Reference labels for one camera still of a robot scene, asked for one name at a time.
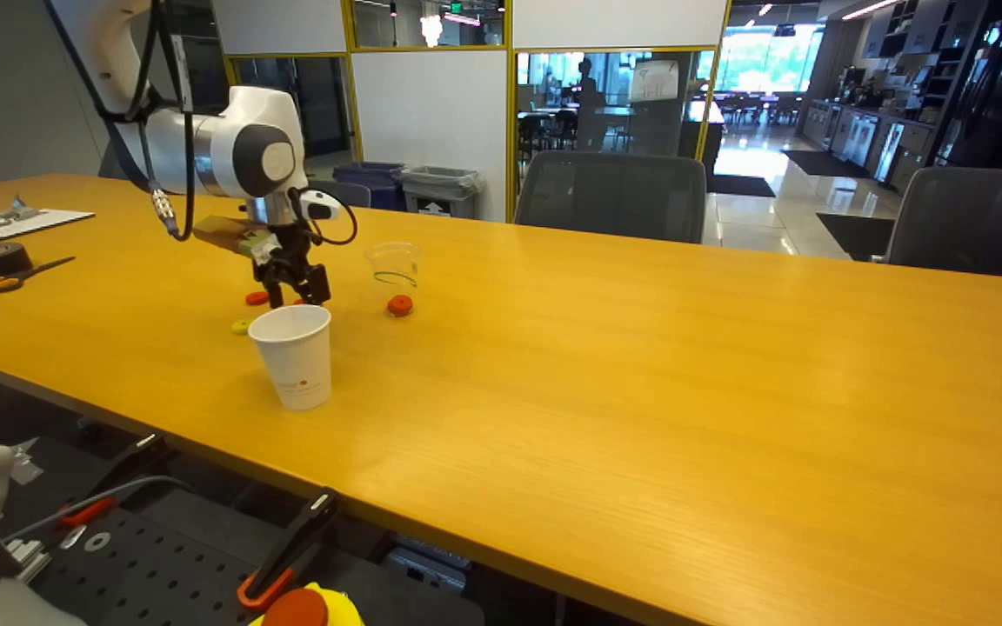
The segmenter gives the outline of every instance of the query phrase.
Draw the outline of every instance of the office chair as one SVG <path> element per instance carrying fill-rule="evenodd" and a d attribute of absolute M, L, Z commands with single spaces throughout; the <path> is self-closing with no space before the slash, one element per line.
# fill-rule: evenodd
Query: office chair
<path fill-rule="evenodd" d="M 700 244 L 707 172 L 686 156 L 541 154 L 519 223 Z"/>
<path fill-rule="evenodd" d="M 914 172 L 883 260 L 1002 276 L 1002 172 Z"/>
<path fill-rule="evenodd" d="M 373 204 L 373 193 L 351 180 L 315 180 L 316 193 L 333 196 L 346 204 Z"/>

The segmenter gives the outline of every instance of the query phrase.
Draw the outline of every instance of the floor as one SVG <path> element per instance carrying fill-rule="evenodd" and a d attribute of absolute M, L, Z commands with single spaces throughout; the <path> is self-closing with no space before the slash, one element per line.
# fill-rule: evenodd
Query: floor
<path fill-rule="evenodd" d="M 800 259 L 847 259 L 847 251 L 819 223 L 819 212 L 841 216 L 899 216 L 899 193 L 874 177 L 806 177 L 779 149 L 811 149 L 794 124 L 726 124 L 716 154 L 716 174 L 765 177 L 776 199 L 711 196 L 711 248 L 776 251 Z"/>

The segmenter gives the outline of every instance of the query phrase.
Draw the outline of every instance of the desk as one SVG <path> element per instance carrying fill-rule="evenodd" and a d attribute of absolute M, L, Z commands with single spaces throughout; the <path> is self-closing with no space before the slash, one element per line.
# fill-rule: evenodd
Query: desk
<path fill-rule="evenodd" d="M 333 401 L 286 414 L 231 330 L 243 259 L 120 180 L 13 193 L 97 212 L 0 297 L 24 385 L 650 623 L 1002 623 L 1002 280 L 365 212 L 316 251 Z M 421 248 L 409 320 L 377 239 Z"/>

